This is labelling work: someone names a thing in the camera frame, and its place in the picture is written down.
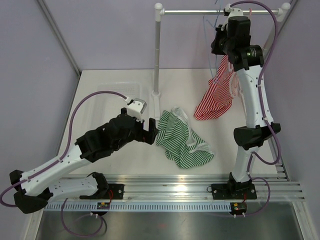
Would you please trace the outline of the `green striped tank top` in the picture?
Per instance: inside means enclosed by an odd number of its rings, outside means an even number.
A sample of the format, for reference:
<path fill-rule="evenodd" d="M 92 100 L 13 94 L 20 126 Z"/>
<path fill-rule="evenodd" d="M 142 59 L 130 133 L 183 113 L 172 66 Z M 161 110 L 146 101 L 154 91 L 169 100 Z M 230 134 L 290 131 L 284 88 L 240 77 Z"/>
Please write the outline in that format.
<path fill-rule="evenodd" d="M 156 145 L 164 148 L 166 158 L 180 169 L 203 166 L 215 156 L 211 146 L 190 127 L 189 118 L 180 107 L 162 112 Z"/>

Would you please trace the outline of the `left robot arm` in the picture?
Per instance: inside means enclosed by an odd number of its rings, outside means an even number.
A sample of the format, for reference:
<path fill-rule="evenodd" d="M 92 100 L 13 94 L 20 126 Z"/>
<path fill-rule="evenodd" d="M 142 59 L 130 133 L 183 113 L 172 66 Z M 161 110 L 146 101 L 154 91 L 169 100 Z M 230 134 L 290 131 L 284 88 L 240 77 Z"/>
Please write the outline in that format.
<path fill-rule="evenodd" d="M 155 119 L 149 119 L 148 130 L 145 130 L 143 121 L 128 115 L 126 108 L 122 108 L 117 117 L 79 137 L 62 159 L 53 158 L 29 172 L 12 171 L 9 177 L 16 190 L 14 206 L 24 214 L 30 214 L 57 200 L 109 197 L 110 187 L 102 173 L 93 172 L 87 177 L 73 179 L 64 176 L 109 157 L 132 141 L 152 145 L 157 134 Z"/>

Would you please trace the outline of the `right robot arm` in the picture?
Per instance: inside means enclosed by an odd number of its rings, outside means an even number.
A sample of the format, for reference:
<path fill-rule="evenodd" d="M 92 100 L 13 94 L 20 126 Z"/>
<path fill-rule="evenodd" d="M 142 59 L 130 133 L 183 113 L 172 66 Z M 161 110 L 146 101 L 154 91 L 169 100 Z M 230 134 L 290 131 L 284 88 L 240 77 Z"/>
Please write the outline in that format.
<path fill-rule="evenodd" d="M 213 183 L 214 200 L 255 200 L 256 189 L 250 172 L 254 154 L 264 142 L 280 132 L 269 113 L 264 88 L 263 67 L 265 64 L 262 48 L 251 44 L 251 21 L 246 16 L 229 16 L 225 25 L 217 28 L 211 44 L 211 52 L 225 55 L 233 65 L 243 91 L 246 125 L 235 128 L 234 140 L 238 146 L 236 161 L 227 183 Z"/>

